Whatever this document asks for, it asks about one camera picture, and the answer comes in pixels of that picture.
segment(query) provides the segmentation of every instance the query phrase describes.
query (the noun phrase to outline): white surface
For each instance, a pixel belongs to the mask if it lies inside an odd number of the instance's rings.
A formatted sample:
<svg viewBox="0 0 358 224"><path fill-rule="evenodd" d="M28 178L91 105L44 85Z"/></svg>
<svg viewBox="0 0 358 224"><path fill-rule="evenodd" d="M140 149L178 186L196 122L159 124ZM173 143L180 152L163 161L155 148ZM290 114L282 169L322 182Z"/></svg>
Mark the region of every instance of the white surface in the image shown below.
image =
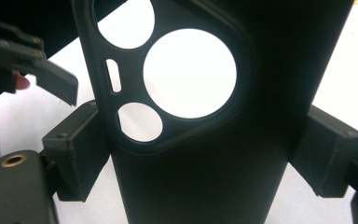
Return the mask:
<svg viewBox="0 0 358 224"><path fill-rule="evenodd" d="M78 105L93 99L78 40L51 60L79 79ZM352 10L314 104L358 130L358 6ZM41 150L41 138L73 110L35 85L16 95L1 95L1 155L21 149ZM318 198L289 165L266 223L349 224L351 195L350 190L344 199ZM127 223L111 161L86 203L56 202L61 224Z"/></svg>

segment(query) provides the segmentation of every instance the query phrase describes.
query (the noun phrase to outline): white background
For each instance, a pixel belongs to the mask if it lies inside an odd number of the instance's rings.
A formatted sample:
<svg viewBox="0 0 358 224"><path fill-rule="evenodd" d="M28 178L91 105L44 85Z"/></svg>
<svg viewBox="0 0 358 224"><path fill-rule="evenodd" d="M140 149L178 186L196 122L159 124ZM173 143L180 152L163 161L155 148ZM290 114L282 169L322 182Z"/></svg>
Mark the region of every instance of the white background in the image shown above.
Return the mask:
<svg viewBox="0 0 358 224"><path fill-rule="evenodd" d="M79 80L78 105L93 99L87 68L78 39L51 60ZM41 138L75 108L33 85L17 94L0 96L0 155L22 149L40 151ZM358 6L354 6L313 102L358 130ZM351 223L348 190L344 199L322 199L290 164L283 177L266 223ZM109 161L86 203L56 200L60 221L70 223L125 224L115 171Z"/></svg>

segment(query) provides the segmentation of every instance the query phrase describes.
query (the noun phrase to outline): human finger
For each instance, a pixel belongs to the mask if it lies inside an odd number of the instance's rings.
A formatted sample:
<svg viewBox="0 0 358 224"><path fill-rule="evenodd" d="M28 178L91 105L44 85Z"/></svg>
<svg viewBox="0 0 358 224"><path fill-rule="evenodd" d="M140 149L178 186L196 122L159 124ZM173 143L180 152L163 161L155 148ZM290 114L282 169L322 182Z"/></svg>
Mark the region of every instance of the human finger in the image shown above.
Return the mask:
<svg viewBox="0 0 358 224"><path fill-rule="evenodd" d="M14 72L16 76L16 89L17 90L24 90L30 86L30 81L23 77L18 71Z"/></svg>

